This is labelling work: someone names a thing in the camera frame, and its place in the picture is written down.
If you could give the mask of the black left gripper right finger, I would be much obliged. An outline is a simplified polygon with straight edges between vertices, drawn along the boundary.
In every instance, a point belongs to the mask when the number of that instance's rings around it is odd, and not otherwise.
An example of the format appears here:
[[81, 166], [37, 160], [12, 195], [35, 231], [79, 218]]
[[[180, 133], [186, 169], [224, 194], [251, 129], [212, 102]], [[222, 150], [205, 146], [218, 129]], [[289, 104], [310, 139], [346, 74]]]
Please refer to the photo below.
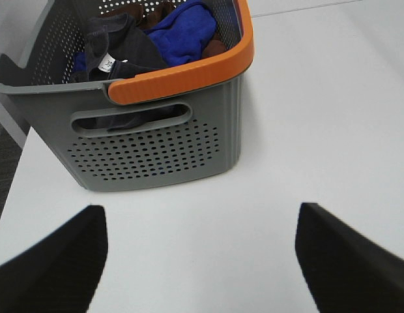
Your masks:
[[319, 312], [404, 312], [404, 260], [316, 203], [300, 206], [295, 252]]

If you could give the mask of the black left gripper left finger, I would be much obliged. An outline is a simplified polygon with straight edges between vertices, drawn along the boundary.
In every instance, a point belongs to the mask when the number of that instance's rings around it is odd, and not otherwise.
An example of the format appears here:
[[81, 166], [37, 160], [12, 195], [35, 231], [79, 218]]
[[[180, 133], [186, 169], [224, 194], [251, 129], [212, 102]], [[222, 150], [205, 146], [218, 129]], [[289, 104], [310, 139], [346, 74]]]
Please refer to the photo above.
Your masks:
[[90, 205], [0, 265], [0, 312], [86, 312], [108, 256], [104, 208]]

